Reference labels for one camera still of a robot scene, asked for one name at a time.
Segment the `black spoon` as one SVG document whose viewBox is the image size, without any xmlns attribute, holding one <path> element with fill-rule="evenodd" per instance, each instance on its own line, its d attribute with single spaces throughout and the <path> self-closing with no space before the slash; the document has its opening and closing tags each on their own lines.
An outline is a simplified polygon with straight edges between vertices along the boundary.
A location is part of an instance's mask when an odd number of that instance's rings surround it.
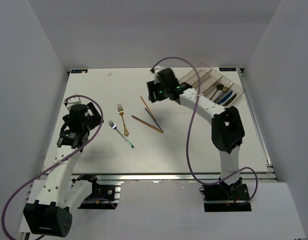
<svg viewBox="0 0 308 240">
<path fill-rule="evenodd" d="M 215 93 L 212 95 L 212 98 L 211 98 L 211 99 L 213 100 L 213 102 L 214 102 L 214 100 L 217 98 L 217 96 L 221 93 L 223 87 L 224 87 L 223 84 L 218 84 L 218 85 L 216 86 L 216 91 L 215 91 Z"/>
</svg>

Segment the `iridescent pink spoon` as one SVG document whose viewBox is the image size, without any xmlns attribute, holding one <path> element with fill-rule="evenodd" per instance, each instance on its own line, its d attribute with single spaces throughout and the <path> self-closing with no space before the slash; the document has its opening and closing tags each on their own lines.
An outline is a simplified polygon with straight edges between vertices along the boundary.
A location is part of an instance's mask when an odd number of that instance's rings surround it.
<svg viewBox="0 0 308 240">
<path fill-rule="evenodd" d="M 228 87 L 224 86 L 221 90 L 221 93 L 217 96 L 217 98 L 214 100 L 215 103 L 217 103 L 222 97 L 224 94 L 226 94 L 226 92 L 229 90 Z"/>
</svg>

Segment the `blue knife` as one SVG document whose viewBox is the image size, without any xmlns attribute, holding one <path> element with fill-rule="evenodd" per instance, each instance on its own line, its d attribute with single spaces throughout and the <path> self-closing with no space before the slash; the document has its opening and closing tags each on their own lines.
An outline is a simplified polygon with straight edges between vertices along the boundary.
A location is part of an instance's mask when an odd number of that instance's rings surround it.
<svg viewBox="0 0 308 240">
<path fill-rule="evenodd" d="M 225 95 L 217 104 L 221 105 L 223 104 L 231 95 L 232 95 L 233 91 L 230 91 L 227 95 Z"/>
</svg>

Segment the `black knife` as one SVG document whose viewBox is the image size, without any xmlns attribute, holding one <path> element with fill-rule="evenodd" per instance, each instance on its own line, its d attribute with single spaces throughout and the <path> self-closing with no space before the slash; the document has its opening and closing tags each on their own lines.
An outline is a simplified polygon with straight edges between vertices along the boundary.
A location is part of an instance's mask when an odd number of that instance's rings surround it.
<svg viewBox="0 0 308 240">
<path fill-rule="evenodd" d="M 229 106 L 230 103 L 237 97 L 237 94 L 235 93 L 225 104 L 224 106 Z"/>
</svg>

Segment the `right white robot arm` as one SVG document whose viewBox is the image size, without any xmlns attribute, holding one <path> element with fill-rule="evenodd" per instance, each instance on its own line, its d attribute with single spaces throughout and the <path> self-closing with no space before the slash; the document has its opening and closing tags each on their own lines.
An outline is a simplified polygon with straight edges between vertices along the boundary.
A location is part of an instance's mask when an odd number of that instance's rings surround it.
<svg viewBox="0 0 308 240">
<path fill-rule="evenodd" d="M 154 103 L 170 99 L 195 111 L 211 125 L 211 140 L 220 155 L 220 195 L 230 200 L 242 185 L 239 170 L 239 151 L 245 136 L 239 111 L 218 105 L 190 84 L 179 83 L 171 68 L 152 68 L 154 80 L 147 82 L 148 99 Z"/>
</svg>

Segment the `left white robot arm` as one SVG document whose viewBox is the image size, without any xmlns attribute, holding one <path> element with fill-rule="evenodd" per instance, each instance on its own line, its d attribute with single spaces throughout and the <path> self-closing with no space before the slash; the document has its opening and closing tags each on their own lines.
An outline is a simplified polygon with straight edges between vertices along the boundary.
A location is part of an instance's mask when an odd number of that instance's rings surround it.
<svg viewBox="0 0 308 240">
<path fill-rule="evenodd" d="M 86 198 L 99 196 L 100 187 L 91 180 L 79 178 L 68 189 L 74 167 L 82 155 L 82 146 L 89 140 L 90 131 L 101 124 L 101 115 L 92 102 L 79 100 L 67 103 L 69 113 L 62 119 L 56 143 L 56 167 L 48 171 L 46 182 L 33 203 L 27 203 L 23 215 L 32 234 L 66 237 L 71 229 L 72 211 Z"/>
</svg>

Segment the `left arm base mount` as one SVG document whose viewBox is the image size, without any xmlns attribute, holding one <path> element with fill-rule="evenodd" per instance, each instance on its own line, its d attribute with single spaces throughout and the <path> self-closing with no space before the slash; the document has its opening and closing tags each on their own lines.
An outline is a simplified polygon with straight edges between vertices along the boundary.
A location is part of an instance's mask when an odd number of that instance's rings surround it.
<svg viewBox="0 0 308 240">
<path fill-rule="evenodd" d="M 72 178 L 72 187 L 76 182 L 88 181 L 91 183 L 91 194 L 88 195 L 83 203 L 78 207 L 80 210 L 114 210 L 118 202 L 115 197 L 116 185 L 101 184 L 95 174 L 81 174 L 77 178 Z"/>
</svg>

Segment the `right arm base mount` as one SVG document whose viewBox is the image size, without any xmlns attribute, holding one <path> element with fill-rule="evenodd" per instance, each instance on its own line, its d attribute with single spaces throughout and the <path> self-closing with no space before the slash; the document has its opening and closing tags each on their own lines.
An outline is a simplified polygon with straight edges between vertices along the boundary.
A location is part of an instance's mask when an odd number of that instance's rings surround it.
<svg viewBox="0 0 308 240">
<path fill-rule="evenodd" d="M 203 195 L 203 206 L 206 213 L 252 211 L 251 204 L 249 202 L 244 203 L 250 198 L 246 184 L 243 184 L 230 195 L 220 185 L 203 185 L 199 188 L 199 192 Z"/>
</svg>

